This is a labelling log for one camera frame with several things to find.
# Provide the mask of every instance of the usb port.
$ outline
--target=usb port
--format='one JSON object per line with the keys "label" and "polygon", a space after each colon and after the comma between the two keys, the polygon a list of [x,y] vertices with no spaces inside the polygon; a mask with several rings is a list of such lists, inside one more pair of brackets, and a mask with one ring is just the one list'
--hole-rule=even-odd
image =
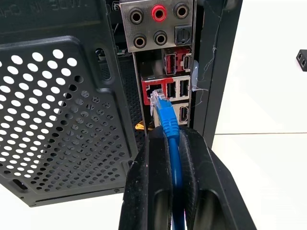
{"label": "usb port", "polygon": [[189,80],[180,81],[180,97],[186,97],[189,95]]}
{"label": "usb port", "polygon": [[146,87],[146,93],[147,93],[147,98],[150,98],[150,94],[152,94],[152,92],[154,90],[158,90],[158,89],[161,89],[162,88],[162,85],[161,84],[158,84],[158,85],[149,85]]}
{"label": "usb port", "polygon": [[190,57],[189,56],[184,56],[183,58],[183,69],[184,70],[190,69]]}
{"label": "usb port", "polygon": [[186,106],[180,108],[180,115],[179,115],[180,123],[188,121],[188,112],[189,109]]}
{"label": "usb port", "polygon": [[176,82],[167,84],[167,97],[168,98],[176,97]]}
{"label": "usb port", "polygon": [[176,54],[166,55],[165,72],[167,75],[176,73]]}

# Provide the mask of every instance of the small black object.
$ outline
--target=small black object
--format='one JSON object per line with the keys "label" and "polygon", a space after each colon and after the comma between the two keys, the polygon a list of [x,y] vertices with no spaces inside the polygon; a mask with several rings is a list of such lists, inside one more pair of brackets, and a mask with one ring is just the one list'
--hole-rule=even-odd
{"label": "small black object", "polygon": [[[236,183],[195,130],[180,127],[182,196],[188,230],[256,230]],[[149,132],[128,173],[119,230],[169,230],[172,180],[161,127]]]}
{"label": "small black object", "polygon": [[175,45],[190,45],[192,43],[192,27],[190,25],[175,26]]}
{"label": "small black object", "polygon": [[307,72],[307,50],[306,49],[301,49],[297,56],[296,59],[302,68],[302,71]]}

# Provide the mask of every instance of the hdmi port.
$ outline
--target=hdmi port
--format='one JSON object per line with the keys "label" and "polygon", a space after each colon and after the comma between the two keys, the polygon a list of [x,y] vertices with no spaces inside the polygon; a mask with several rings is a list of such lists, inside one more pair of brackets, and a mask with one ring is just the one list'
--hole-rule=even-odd
{"label": "hdmi port", "polygon": [[181,123],[188,121],[188,112],[189,112],[189,109],[187,107],[181,107],[180,108],[180,118],[179,118],[179,121]]}

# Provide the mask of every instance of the black connector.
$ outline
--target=black connector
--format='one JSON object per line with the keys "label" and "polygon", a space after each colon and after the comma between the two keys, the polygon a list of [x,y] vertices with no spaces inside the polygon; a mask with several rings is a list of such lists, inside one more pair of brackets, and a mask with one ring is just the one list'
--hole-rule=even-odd
{"label": "black connector", "polygon": [[179,25],[175,26],[175,45],[191,45],[192,44],[192,26]]}
{"label": "black connector", "polygon": [[304,72],[307,72],[307,50],[306,49],[301,49],[297,56],[296,59],[302,68]]}

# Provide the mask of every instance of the ethernet port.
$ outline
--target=ethernet port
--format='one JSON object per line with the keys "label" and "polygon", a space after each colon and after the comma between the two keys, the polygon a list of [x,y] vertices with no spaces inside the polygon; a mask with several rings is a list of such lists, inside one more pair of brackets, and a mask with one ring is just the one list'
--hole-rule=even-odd
{"label": "ethernet port", "polygon": [[162,89],[162,85],[161,84],[158,84],[158,85],[148,85],[146,87],[147,98],[150,98],[150,94],[152,94],[152,92],[154,90],[158,90],[158,89]]}

